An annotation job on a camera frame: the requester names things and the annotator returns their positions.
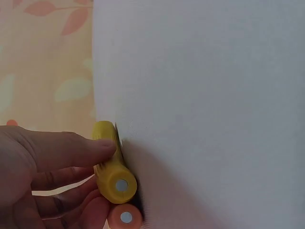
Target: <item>yellow marker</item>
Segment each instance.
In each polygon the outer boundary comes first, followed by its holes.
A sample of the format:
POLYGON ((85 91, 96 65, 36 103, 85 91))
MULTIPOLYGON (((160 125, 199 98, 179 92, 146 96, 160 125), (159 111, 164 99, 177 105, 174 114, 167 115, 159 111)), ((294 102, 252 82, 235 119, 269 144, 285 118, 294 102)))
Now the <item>yellow marker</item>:
POLYGON ((116 143, 116 151, 112 158, 94 166, 97 186, 111 203, 126 203, 137 191, 137 181, 124 165, 117 130, 111 122, 100 121, 95 124, 92 135, 95 140, 106 138, 116 143))

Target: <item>white fabric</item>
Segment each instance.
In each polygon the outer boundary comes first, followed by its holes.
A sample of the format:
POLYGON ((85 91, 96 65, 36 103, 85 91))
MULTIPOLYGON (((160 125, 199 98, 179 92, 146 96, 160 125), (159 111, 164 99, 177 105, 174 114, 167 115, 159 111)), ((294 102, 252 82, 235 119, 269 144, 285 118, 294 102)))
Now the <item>white fabric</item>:
POLYGON ((146 228, 305 228, 304 22, 304 0, 94 2, 97 115, 146 228))

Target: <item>orange cylinder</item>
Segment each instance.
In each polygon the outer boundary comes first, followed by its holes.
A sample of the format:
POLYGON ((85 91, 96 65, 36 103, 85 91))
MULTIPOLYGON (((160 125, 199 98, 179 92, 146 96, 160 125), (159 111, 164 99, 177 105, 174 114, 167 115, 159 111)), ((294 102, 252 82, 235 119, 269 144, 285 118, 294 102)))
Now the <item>orange cylinder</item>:
POLYGON ((143 223, 140 211, 131 204, 115 206, 107 220, 110 229, 140 229, 143 223))

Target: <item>finger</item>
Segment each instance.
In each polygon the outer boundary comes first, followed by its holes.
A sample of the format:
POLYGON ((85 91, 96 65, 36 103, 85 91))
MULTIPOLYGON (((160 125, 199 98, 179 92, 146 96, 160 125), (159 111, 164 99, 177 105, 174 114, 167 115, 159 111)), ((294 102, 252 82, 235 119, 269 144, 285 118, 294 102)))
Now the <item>finger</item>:
POLYGON ((34 199, 41 218, 50 219, 75 209, 94 190, 97 190, 97 185, 95 177, 92 177, 68 191, 53 196, 34 196, 34 199))
POLYGON ((20 198, 11 207, 12 215, 8 220, 12 221, 12 225, 4 228, 18 228, 18 229, 43 229, 44 224, 41 220, 35 201, 32 198, 31 190, 28 190, 25 195, 20 198))
POLYGON ((63 217, 47 219, 43 223, 48 229, 99 229, 105 224, 109 207, 104 197, 94 197, 63 217))
POLYGON ((31 183, 32 191, 53 190, 82 181, 94 173, 93 167, 69 167, 57 171, 37 173, 31 183))
POLYGON ((107 160, 115 151, 111 140, 89 140, 72 132, 35 132, 23 129, 21 143, 38 172, 66 167, 89 167, 107 160))

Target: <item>beige background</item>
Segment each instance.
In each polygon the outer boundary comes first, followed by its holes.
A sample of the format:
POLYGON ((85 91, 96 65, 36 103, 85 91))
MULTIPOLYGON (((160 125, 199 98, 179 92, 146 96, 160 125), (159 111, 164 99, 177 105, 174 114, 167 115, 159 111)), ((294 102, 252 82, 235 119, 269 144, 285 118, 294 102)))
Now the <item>beige background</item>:
POLYGON ((0 124, 90 137, 92 2, 0 2, 0 124))

